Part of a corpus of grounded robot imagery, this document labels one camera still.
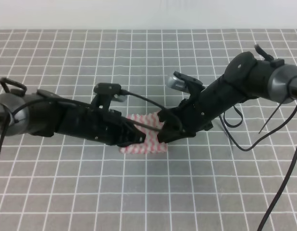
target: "black cable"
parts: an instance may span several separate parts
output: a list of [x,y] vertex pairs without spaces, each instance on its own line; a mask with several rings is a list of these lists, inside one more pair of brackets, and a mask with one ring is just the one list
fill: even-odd
[[129,92],[129,91],[127,91],[127,90],[122,90],[122,91],[123,91],[124,94],[126,94],[126,95],[132,95],[132,96],[135,96],[135,97],[137,97],[137,98],[139,98],[139,99],[142,99],[142,100],[144,100],[144,101],[147,101],[147,102],[149,102],[149,103],[151,103],[151,104],[153,104],[153,105],[159,107],[160,109],[166,111],[170,116],[172,116],[172,117],[176,120],[179,131],[182,131],[182,130],[183,130],[183,124],[182,124],[181,120],[180,120],[176,115],[174,115],[174,113],[171,112],[168,108],[165,108],[164,106],[160,105],[159,103],[156,103],[156,102],[154,102],[153,100],[150,100],[150,99],[148,99],[148,98],[146,98],[146,97],[143,97],[143,96],[141,96],[141,95],[138,95],[138,94]]
[[23,110],[26,107],[32,106],[32,105],[34,105],[36,103],[42,103],[42,102],[72,103],[72,104],[75,104],[77,106],[84,106],[84,107],[88,107],[88,108],[93,108],[93,105],[91,105],[89,103],[80,102],[80,101],[77,101],[77,100],[70,100],[70,99],[65,99],[65,98],[43,98],[43,99],[39,99],[39,100],[32,100],[32,101],[26,102],[25,104],[23,104],[20,107],[16,108],[12,112],[12,116],[15,116],[18,112],[20,112],[21,110]]
[[[45,98],[45,99],[39,99],[39,100],[29,101],[29,102],[21,105],[20,107],[18,107],[17,109],[15,109],[12,112],[12,116],[15,116],[18,112],[20,112],[21,110],[23,110],[26,107],[32,106],[32,105],[34,105],[36,103],[42,103],[42,102],[73,103],[74,105],[77,105],[77,106],[84,106],[84,107],[87,107],[87,108],[94,109],[93,105],[88,104],[88,103],[84,103],[84,102],[80,102],[80,101],[77,101],[77,100],[70,100],[70,99],[65,99],[65,98]],[[139,123],[137,121],[134,121],[132,119],[125,118],[123,116],[121,117],[121,120],[123,120],[125,122],[130,122],[130,123],[135,124],[135,125],[138,125],[140,127],[144,127],[144,128],[150,129],[152,131],[158,131],[158,132],[161,131],[161,129],[158,129],[158,128],[155,128],[155,127],[152,127],[152,126],[149,126],[149,125],[146,125],[146,124]]]
[[[229,132],[229,130],[227,129],[226,125],[224,124],[224,121],[222,120],[222,117],[219,116],[219,119],[222,123],[222,126],[226,132],[226,134],[229,136],[229,138],[231,139],[231,141],[236,145],[237,148],[239,148],[240,150],[244,151],[244,152],[247,152],[247,151],[250,151],[251,149],[253,149],[259,142],[261,142],[263,139],[265,139],[266,137],[270,136],[271,134],[277,132],[278,130],[280,130],[281,128],[283,128],[296,114],[297,112],[297,105],[296,107],[294,108],[292,114],[286,119],[286,121],[284,121],[280,126],[278,126],[277,128],[275,128],[274,130],[270,131],[269,133],[267,133],[266,135],[262,136],[261,138],[259,138],[251,147],[249,148],[242,148],[241,146],[239,146],[239,144],[235,141],[235,139],[233,138],[233,136],[231,135],[231,133]],[[260,224],[259,224],[259,227],[257,229],[257,231],[262,231],[262,229],[264,228],[264,225],[267,221],[267,219],[269,218],[269,215],[271,214],[273,208],[275,207],[275,205],[277,204],[278,200],[280,199],[281,195],[282,195],[282,192],[284,191],[285,187],[286,187],[286,184],[288,183],[288,180],[294,170],[294,167],[295,167],[295,164],[297,162],[297,147],[296,147],[296,150],[295,150],[295,153],[294,153],[294,156],[293,156],[293,159],[292,159],[292,162],[288,168],[288,171],[284,177],[284,180],[278,190],[278,192],[276,193],[275,197],[273,198],[272,202],[270,203],[265,215],[263,216]]]
[[292,162],[291,162],[291,164],[290,164],[290,166],[288,168],[288,171],[287,171],[287,173],[286,173],[286,175],[284,177],[284,180],[283,180],[278,192],[274,196],[271,204],[269,205],[265,215],[263,216],[262,221],[260,222],[260,225],[259,225],[257,231],[261,231],[264,228],[264,225],[265,225],[270,213],[272,212],[274,206],[277,204],[280,196],[282,195],[282,192],[284,191],[284,189],[286,187],[286,184],[288,183],[288,180],[289,180],[289,178],[290,178],[290,176],[291,176],[291,174],[292,174],[292,172],[294,170],[296,162],[297,162],[297,147],[296,147]]
[[229,136],[229,138],[233,141],[233,143],[236,145],[237,148],[239,148],[241,151],[247,152],[252,150],[259,142],[261,142],[263,139],[267,138],[268,136],[270,136],[271,134],[274,134],[276,131],[280,130],[281,128],[283,128],[296,114],[297,112],[297,105],[295,107],[295,109],[293,110],[292,114],[286,119],[286,121],[284,121],[280,126],[278,126],[277,128],[275,128],[274,130],[268,132],[266,135],[262,136],[261,138],[259,138],[251,147],[249,148],[242,148],[241,146],[239,146],[239,144],[236,142],[236,140],[233,138],[233,136],[231,135],[231,133],[229,132],[229,130],[227,129],[226,125],[224,124],[224,121],[222,120],[221,115],[219,116],[219,119],[222,123],[222,126],[226,132],[226,134]]
[[3,124],[2,124],[2,133],[1,133],[1,136],[0,136],[0,154],[1,154],[1,149],[2,149],[2,145],[3,145],[3,141],[4,141],[4,137],[8,131],[8,128],[9,128],[9,123],[10,123],[10,115],[7,113],[4,121],[3,121]]
[[225,124],[226,124],[228,127],[230,127],[230,128],[236,128],[236,127],[240,126],[240,125],[243,123],[243,121],[244,121],[244,116],[243,116],[243,114],[242,114],[242,113],[241,113],[235,106],[233,106],[233,108],[234,108],[234,110],[237,112],[237,114],[239,114],[239,116],[240,116],[240,118],[241,118],[241,121],[240,121],[238,124],[235,124],[235,125],[232,125],[232,124],[228,123],[228,122],[226,121],[226,119],[225,119],[225,112],[224,112],[224,114],[223,114],[223,120],[224,120]]
[[134,125],[138,125],[140,127],[147,128],[147,129],[152,130],[152,131],[157,131],[157,132],[160,132],[161,131],[161,129],[159,129],[159,128],[154,128],[152,126],[149,126],[149,125],[146,125],[146,124],[142,124],[140,122],[134,121],[132,119],[128,119],[126,117],[122,117],[121,119],[124,120],[124,121],[127,121],[127,122],[131,122]]

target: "white wall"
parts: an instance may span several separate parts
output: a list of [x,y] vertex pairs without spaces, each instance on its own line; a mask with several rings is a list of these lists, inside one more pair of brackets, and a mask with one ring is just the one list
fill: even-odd
[[0,28],[297,28],[297,0],[0,0]]

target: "pink and white cloth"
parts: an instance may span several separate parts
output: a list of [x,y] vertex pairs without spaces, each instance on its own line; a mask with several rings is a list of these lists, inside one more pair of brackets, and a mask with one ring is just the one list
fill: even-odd
[[[127,118],[135,120],[137,122],[156,127],[162,128],[163,123],[158,119],[157,112],[150,113],[148,115],[132,114]],[[168,151],[168,145],[166,143],[159,143],[157,139],[157,132],[149,130],[135,125],[137,129],[146,134],[144,143],[132,144],[128,147],[120,148],[121,153],[127,154],[148,154],[148,153],[164,153]]]

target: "grid mat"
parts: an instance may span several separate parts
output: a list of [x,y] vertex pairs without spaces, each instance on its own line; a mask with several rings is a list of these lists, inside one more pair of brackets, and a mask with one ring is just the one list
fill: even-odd
[[[99,82],[119,83],[167,107],[186,94],[165,87],[174,71],[205,85],[259,43],[297,65],[297,30],[0,30],[0,77],[90,102]],[[230,129],[242,146],[277,106],[251,100]],[[261,135],[295,104],[275,114]],[[123,115],[158,109],[129,97]],[[238,115],[226,114],[232,124]],[[230,146],[218,119],[209,132],[169,144],[165,154],[120,154],[117,147],[68,136],[21,135],[0,157],[0,231],[255,231],[288,169],[297,114],[247,153]],[[297,230],[297,164],[265,231]]]

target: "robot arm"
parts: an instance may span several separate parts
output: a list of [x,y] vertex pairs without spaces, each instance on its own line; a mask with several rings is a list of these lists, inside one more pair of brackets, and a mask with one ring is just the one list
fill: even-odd
[[[165,109],[159,112],[159,119],[164,122],[158,133],[159,142],[194,137],[197,131],[209,130],[214,118],[249,99],[262,97],[278,103],[297,100],[297,66],[285,64],[282,59],[274,60],[259,46],[256,46],[256,51],[265,60],[255,59],[250,52],[241,53],[207,88],[199,80],[175,72],[168,86],[188,92],[190,97],[171,108],[171,113]],[[145,134],[133,122],[122,117],[120,112],[109,110],[111,101],[122,102],[122,97],[126,97],[126,91],[118,84],[96,85],[96,96],[91,104],[72,103],[45,90],[26,94],[25,85],[7,78],[2,78],[0,84],[5,91],[0,94],[0,134],[8,113],[7,136],[29,133],[51,137],[59,133],[121,147],[144,142]],[[10,90],[7,84],[18,89]],[[41,102],[15,113],[18,107],[36,100]],[[182,129],[179,129],[173,114],[181,121]]]
[[168,114],[159,112],[165,122],[163,132],[158,134],[159,142],[172,142],[181,138],[194,137],[197,131],[212,128],[211,121],[233,107],[249,99],[262,97],[277,103],[297,100],[297,66],[285,64],[283,59],[273,59],[258,45],[256,51],[265,60],[257,60],[251,52],[236,56],[227,66],[224,74],[207,88],[192,77],[175,72],[168,86],[190,93],[188,99],[178,107],[170,109],[183,124],[183,131],[177,132]]

